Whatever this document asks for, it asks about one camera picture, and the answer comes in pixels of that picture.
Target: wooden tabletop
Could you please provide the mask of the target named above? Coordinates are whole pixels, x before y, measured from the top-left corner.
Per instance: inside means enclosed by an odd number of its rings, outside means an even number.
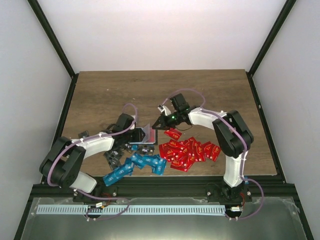
[[[77,139],[78,134],[85,130],[88,130],[91,136],[95,135],[117,121],[126,103],[133,103],[138,108],[138,126],[144,127],[148,123],[152,125],[160,115],[157,106],[170,93],[181,88],[191,88],[203,93],[206,98],[204,107],[208,110],[237,110],[254,135],[244,173],[276,174],[248,79],[242,69],[81,72],[62,135]],[[196,93],[185,91],[183,95],[191,106],[202,103],[202,98]],[[128,107],[125,112],[133,114],[134,110]],[[181,124],[179,128],[188,128],[188,125]],[[180,139],[185,140],[192,136],[202,143],[211,141],[218,144],[215,132],[203,126],[193,126],[183,131]],[[170,138],[159,130],[158,140],[159,144],[162,144]],[[130,154],[126,153],[121,162],[129,156]],[[188,172],[172,169],[168,163],[164,175],[223,175],[225,164],[225,156],[221,152],[216,162],[196,162]],[[81,170],[93,176],[104,176],[111,172],[103,152],[86,158]],[[133,175],[153,176],[151,171],[149,166],[143,169],[136,167]]]

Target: pile of red packets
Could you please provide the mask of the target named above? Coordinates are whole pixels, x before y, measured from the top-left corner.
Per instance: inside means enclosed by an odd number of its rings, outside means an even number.
[[[176,129],[164,132],[172,140],[159,145],[160,157],[171,162],[170,168],[187,172],[195,162],[205,162],[206,159],[216,161],[221,151],[220,147],[210,141],[201,143],[194,137],[179,141],[182,133]]]

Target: pile of blue packets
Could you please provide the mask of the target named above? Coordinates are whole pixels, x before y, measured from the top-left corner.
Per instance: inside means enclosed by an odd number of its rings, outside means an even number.
[[[159,154],[153,156],[141,156],[135,152],[130,158],[127,157],[125,159],[123,165],[105,175],[102,179],[108,187],[126,175],[131,176],[135,166],[139,169],[143,169],[146,165],[152,168],[152,173],[162,176],[164,174],[166,164],[167,160],[161,158]]]

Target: gray wall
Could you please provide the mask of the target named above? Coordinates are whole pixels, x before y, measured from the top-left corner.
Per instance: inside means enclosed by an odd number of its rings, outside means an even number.
[[[39,3],[76,72],[249,70],[285,0]]]
[[[320,239],[320,1],[298,0],[254,82],[285,176]]]
[[[0,1],[0,239],[13,239],[70,77],[26,0]]]

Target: white strip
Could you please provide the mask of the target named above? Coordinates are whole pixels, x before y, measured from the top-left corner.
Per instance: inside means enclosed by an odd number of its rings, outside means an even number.
[[[126,208],[122,205],[109,205],[92,210],[90,214],[115,215]],[[38,205],[38,215],[84,215],[87,205]],[[131,205],[123,215],[205,215],[224,216],[224,205]]]

